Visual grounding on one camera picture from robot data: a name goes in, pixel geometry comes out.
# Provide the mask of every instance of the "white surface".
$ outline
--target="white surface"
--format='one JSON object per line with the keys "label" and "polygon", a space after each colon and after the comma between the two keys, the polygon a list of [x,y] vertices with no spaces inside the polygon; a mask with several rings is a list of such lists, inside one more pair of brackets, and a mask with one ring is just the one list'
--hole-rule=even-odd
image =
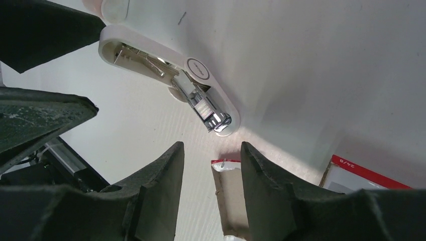
{"label": "white surface", "polygon": [[131,1],[127,24],[202,60],[232,99],[242,127],[225,139],[160,84],[104,63],[97,43],[21,75],[2,68],[8,86],[98,105],[63,138],[110,182],[184,141],[175,240],[222,240],[210,160],[243,140],[315,184],[336,153],[425,187],[424,12],[422,0]]}

